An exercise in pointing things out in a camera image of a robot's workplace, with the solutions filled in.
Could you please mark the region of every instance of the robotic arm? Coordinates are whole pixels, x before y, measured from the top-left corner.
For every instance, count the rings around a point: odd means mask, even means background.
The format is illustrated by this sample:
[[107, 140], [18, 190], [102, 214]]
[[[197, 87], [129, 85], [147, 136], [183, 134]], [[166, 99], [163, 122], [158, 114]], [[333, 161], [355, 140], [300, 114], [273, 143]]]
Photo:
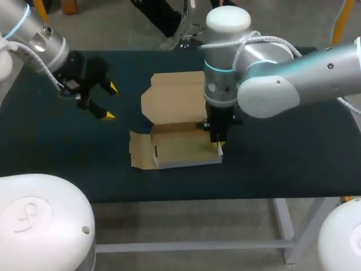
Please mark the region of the robotic arm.
[[23, 0], [0, 1], [0, 83], [12, 70], [8, 51], [34, 71], [48, 75], [61, 97], [74, 98], [79, 108], [89, 110], [97, 119], [114, 118], [89, 98], [97, 84], [110, 95], [117, 93], [107, 77], [108, 63], [97, 55], [85, 59], [79, 52], [70, 51], [67, 40]]
[[216, 8], [207, 16], [202, 48], [212, 142], [225, 141], [237, 105], [250, 116], [266, 118], [361, 92], [360, 38], [301, 56], [281, 38], [262, 37], [250, 23], [249, 14], [237, 7]]

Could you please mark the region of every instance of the gray floor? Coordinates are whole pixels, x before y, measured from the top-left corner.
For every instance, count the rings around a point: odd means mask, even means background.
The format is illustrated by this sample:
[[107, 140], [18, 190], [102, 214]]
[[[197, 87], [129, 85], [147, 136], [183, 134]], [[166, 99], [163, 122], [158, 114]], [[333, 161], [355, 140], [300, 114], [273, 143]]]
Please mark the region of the gray floor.
[[[180, 9], [181, 0], [169, 1]], [[204, 23], [210, 10], [196, 0], [192, 19]], [[283, 37], [300, 46], [326, 47], [331, 25], [342, 0], [240, 0], [262, 34]], [[64, 16], [59, 10], [50, 21], [78, 50], [154, 50], [161, 33], [136, 10], [130, 0], [83, 0], [81, 14]], [[356, 3], [342, 38], [361, 34], [361, 3]], [[0, 86], [0, 103], [21, 69]], [[350, 97], [361, 108], [361, 97]], [[299, 224], [309, 199], [290, 199], [292, 219]], [[209, 200], [94, 205], [98, 243], [196, 241], [214, 239], [271, 239], [278, 237], [269, 200]], [[99, 271], [113, 270], [278, 270], [319, 271], [316, 245], [296, 266], [287, 266], [279, 250], [123, 253], [98, 256]]]

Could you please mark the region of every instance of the black pants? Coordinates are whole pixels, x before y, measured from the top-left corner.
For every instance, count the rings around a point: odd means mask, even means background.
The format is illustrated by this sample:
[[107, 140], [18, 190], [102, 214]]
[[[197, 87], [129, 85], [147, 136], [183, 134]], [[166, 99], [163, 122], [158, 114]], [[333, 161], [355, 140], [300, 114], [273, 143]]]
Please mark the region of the black pants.
[[[210, 0], [212, 7], [219, 6], [219, 0]], [[177, 31], [182, 16], [174, 11], [166, 0], [131, 0], [138, 8], [166, 37], [171, 37]], [[224, 0], [225, 6], [234, 6], [230, 0]]]

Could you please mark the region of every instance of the flattened cardboard box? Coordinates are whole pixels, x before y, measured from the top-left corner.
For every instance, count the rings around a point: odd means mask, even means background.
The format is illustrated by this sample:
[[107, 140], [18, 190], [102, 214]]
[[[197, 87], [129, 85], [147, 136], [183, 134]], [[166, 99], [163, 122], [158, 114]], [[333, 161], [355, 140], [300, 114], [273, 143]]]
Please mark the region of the flattened cardboard box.
[[150, 134], [130, 132], [131, 166], [165, 169], [222, 162], [222, 148], [196, 124], [207, 118], [203, 72], [159, 73], [142, 95], [142, 113], [154, 123]]

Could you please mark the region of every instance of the white cable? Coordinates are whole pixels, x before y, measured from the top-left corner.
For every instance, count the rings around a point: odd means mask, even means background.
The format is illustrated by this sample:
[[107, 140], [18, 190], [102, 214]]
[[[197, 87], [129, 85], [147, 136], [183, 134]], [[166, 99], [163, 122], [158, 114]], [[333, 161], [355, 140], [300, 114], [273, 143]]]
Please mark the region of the white cable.
[[[286, 40], [284, 40], [282, 38], [273, 37], [273, 36], [260, 36], [260, 37], [251, 37], [251, 38], [249, 38], [249, 36], [245, 36], [245, 37], [243, 37], [242, 39], [240, 39], [238, 41], [204, 44], [204, 45], [201, 46], [201, 49], [225, 48], [225, 47], [240, 45], [240, 47], [238, 48], [237, 53], [235, 55], [233, 64], [232, 64], [232, 68], [235, 69], [236, 64], [237, 64], [236, 62], [237, 62], [237, 60], [239, 58], [239, 55], [240, 55], [241, 51], [245, 47], [245, 45], [249, 44], [249, 43], [256, 43], [256, 42], [262, 42], [262, 41], [281, 43], [281, 44], [287, 46], [297, 57], [302, 56], [301, 53], [291, 43], [289, 43], [288, 41], [286, 41]], [[353, 107], [350, 103], [345, 101], [343, 98], [338, 97], [337, 100], [342, 105], [344, 105], [348, 110], [350, 110], [351, 112], [361, 116], [361, 111], [356, 109], [355, 107]]]
[[44, 70], [45, 74], [49, 77], [50, 81], [54, 84], [54, 86], [61, 90], [64, 86], [52, 75], [52, 73], [49, 71], [46, 64], [43, 62], [43, 60], [28, 46], [15, 41], [8, 41], [1, 37], [0, 34], [0, 50], [3, 50], [6, 48], [6, 50], [11, 51], [17, 51], [19, 48], [27, 52], [36, 62], [38, 62], [41, 66], [41, 68]]
[[348, 110], [350, 110], [352, 113], [355, 113], [359, 116], [361, 116], [361, 111], [353, 107], [350, 103], [348, 103], [345, 99], [338, 97], [337, 100], [342, 103]]
[[244, 36], [244, 38], [242, 39], [242, 43], [241, 45], [239, 46], [237, 52], [236, 52], [236, 55], [235, 55], [235, 58], [233, 60], [233, 63], [232, 63], [232, 69], [235, 71], [236, 70], [236, 66], [237, 66], [237, 62], [238, 62], [238, 58], [239, 56], [241, 55], [241, 52], [243, 51], [244, 47], [246, 46], [247, 42], [249, 41], [250, 38], [252, 38], [253, 36], [255, 35], [258, 35], [260, 36], [260, 32], [258, 31], [251, 31], [250, 33], [248, 33], [247, 35]]

